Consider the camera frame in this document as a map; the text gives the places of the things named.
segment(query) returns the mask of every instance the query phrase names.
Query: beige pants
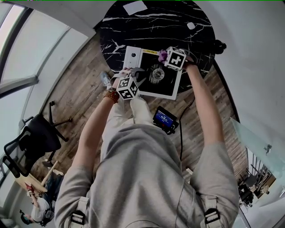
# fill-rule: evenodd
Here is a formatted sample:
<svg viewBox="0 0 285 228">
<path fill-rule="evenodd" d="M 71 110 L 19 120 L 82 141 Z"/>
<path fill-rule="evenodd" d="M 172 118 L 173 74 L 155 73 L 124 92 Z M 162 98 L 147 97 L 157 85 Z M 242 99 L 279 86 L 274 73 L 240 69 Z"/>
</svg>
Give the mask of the beige pants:
<svg viewBox="0 0 285 228">
<path fill-rule="evenodd" d="M 103 144 L 101 147 L 101 161 L 106 155 L 106 150 L 110 140 L 122 128 L 131 124 L 153 125 L 152 115 L 146 101 L 142 98 L 134 98 L 130 101 L 130 108 L 133 111 L 133 118 L 127 119 L 124 111 L 124 100 L 119 98 L 118 103 L 114 104 L 102 135 Z"/>
</svg>

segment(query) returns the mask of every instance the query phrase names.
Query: strap buckle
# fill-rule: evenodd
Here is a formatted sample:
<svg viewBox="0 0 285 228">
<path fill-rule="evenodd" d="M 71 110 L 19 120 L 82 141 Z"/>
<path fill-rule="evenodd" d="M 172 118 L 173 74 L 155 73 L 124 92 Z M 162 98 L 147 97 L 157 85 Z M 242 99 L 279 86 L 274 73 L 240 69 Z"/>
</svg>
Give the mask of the strap buckle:
<svg viewBox="0 0 285 228">
<path fill-rule="evenodd" d="M 217 221 L 220 219 L 220 213 L 216 208 L 210 208 L 205 212 L 205 224 L 209 224 L 212 223 L 214 221 Z M 212 216 L 217 216 L 217 218 L 214 218 L 212 220 L 208 220 L 210 219 Z"/>
<path fill-rule="evenodd" d="M 85 214 L 82 211 L 76 210 L 71 214 L 70 220 L 74 223 L 84 225 Z"/>
</svg>

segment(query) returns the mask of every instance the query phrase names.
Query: black cable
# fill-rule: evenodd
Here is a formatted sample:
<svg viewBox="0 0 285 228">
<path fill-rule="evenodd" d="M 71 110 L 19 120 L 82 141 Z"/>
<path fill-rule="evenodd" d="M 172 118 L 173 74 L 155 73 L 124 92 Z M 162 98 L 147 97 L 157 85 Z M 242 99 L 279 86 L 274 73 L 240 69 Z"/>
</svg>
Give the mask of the black cable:
<svg viewBox="0 0 285 228">
<path fill-rule="evenodd" d="M 183 113 L 181 114 L 180 118 L 179 118 L 179 127 L 180 127 L 180 142 L 181 142 L 181 152 L 180 152 L 180 161 L 182 161 L 182 152 L 183 152 L 183 138 L 182 138 L 182 126 L 181 126 L 181 118 L 184 115 L 184 112 L 186 111 L 187 108 L 191 107 L 191 105 L 193 104 L 193 102 L 195 101 L 195 96 L 193 97 L 190 105 L 188 105 Z"/>
</svg>

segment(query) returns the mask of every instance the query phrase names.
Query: round table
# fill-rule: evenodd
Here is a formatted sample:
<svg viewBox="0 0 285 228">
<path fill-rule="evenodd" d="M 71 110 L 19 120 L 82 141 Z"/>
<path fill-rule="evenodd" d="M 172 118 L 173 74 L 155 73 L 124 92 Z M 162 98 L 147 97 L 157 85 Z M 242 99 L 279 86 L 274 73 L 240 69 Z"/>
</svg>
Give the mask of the round table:
<svg viewBox="0 0 285 228">
<path fill-rule="evenodd" d="M 160 51 L 169 46 L 188 49 L 195 44 L 215 39 L 214 30 L 206 14 L 192 1 L 145 1 L 147 9 L 128 15 L 117 1 L 108 10 L 100 27 L 100 43 L 104 58 L 114 73 L 123 67 L 127 46 Z M 187 24 L 192 22 L 194 29 Z M 202 77 L 209 72 L 215 55 L 190 52 Z M 186 73 L 182 74 L 178 92 L 191 88 Z"/>
</svg>

